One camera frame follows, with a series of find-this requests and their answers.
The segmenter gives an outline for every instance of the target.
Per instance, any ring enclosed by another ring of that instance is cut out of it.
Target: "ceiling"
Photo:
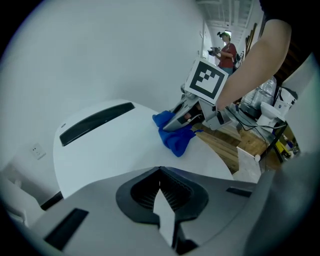
[[[212,44],[223,47],[218,32],[231,31],[231,42],[237,47],[248,26],[254,0],[196,0],[208,25]]]

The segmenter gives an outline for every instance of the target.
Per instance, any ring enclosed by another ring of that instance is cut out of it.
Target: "black slot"
[[[62,146],[64,147],[68,145],[69,143],[80,138],[81,136],[129,112],[130,110],[133,110],[134,108],[135,106],[131,102],[128,102],[104,109],[83,119],[82,121],[76,123],[60,135],[60,141],[62,143]]]
[[[238,196],[246,197],[246,198],[249,198],[252,194],[252,191],[244,190],[236,187],[229,187],[226,191],[232,194],[236,194]]]
[[[86,210],[74,209],[44,240],[61,251],[79,228],[80,224],[84,221],[88,213],[89,212]]]

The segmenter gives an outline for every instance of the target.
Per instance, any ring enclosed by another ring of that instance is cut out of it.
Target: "man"
[[[228,33],[223,32],[220,37],[225,42],[225,47],[222,50],[213,51],[212,54],[220,60],[218,67],[231,76],[234,72],[234,59],[236,58],[237,50],[235,45],[230,42],[231,38]]]
[[[292,31],[298,35],[300,43],[312,49],[319,61],[319,47],[307,38],[313,35],[319,23],[316,8],[289,0],[260,0],[260,5],[266,16],[262,36],[226,81],[216,103],[219,110],[257,88],[279,70],[288,53]],[[184,117],[189,119],[191,115],[187,113]]]

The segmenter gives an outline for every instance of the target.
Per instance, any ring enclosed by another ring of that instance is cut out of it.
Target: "white curved surface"
[[[192,138],[181,157],[176,157],[163,145],[152,120],[152,115],[158,113],[134,102],[135,109],[62,146],[59,136],[68,128],[98,111],[126,102],[112,100],[83,109],[56,131],[53,162],[64,198],[92,182],[154,166],[233,180],[222,159],[198,137]]]

